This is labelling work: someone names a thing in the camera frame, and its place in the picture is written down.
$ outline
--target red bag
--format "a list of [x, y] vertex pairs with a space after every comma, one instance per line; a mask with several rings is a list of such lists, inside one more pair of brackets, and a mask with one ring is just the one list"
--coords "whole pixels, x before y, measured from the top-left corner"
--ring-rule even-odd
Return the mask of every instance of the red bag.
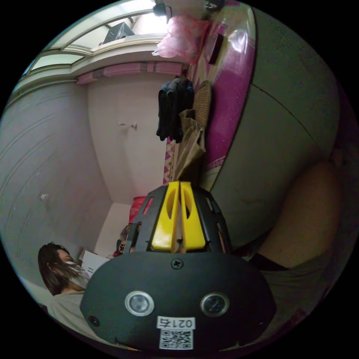
[[130, 224], [134, 221], [134, 219], [135, 219], [139, 209], [141, 208], [143, 202], [145, 201], [145, 199], [146, 199], [146, 197], [135, 197], [134, 198], [134, 202], [132, 203], [132, 207], [130, 209], [130, 218], [129, 218]]
[[195, 65], [201, 55], [209, 21], [196, 20], [190, 15], [174, 16], [168, 21], [167, 36], [157, 44], [157, 54], [171, 58], [179, 56]]

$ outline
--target label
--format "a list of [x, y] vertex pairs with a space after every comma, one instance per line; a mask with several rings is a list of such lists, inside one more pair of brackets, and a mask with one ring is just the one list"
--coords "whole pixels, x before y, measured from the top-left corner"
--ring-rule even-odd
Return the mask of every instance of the label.
[[161, 329], [159, 348], [165, 350], [193, 349], [193, 330]]
[[196, 328], [196, 319], [192, 318], [174, 318], [174, 317], [157, 317], [157, 329], [174, 329], [174, 330], [194, 330]]
[[157, 329], [161, 329], [159, 348], [164, 350], [193, 349], [193, 330], [196, 319], [157, 317]]

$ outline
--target person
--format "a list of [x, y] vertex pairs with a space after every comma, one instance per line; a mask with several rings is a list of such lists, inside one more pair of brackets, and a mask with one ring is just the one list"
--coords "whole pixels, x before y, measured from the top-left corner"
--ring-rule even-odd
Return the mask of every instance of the person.
[[50, 316], [91, 339], [130, 349], [101, 339], [86, 322], [80, 310], [80, 304], [89, 275], [79, 264], [75, 263], [66, 248], [54, 243], [45, 244], [40, 248], [37, 259], [41, 277], [54, 298], [54, 301], [47, 306]]
[[305, 169], [291, 185], [279, 218], [258, 251], [249, 255], [244, 246], [234, 252], [251, 258], [249, 262], [264, 275], [277, 306], [263, 335], [248, 345], [285, 334], [306, 316], [305, 309], [314, 300], [312, 290], [323, 285], [322, 273], [332, 256], [340, 223], [342, 164], [343, 151], [334, 148], [329, 160]]

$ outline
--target woman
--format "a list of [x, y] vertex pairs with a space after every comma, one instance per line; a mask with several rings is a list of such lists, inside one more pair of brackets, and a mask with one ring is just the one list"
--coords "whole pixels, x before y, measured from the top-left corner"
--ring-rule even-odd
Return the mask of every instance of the woman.
[[40, 248], [37, 260], [41, 277], [54, 297], [47, 307], [48, 314], [80, 334], [114, 345], [95, 335], [82, 315], [80, 303], [89, 275], [75, 263], [70, 253], [61, 245], [49, 243]]

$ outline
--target qr code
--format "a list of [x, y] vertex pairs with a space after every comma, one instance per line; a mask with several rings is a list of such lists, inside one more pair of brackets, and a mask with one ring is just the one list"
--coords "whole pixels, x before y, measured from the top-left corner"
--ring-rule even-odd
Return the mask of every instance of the qr code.
[[193, 330], [161, 329], [160, 349], [168, 349], [168, 350], [193, 349]]

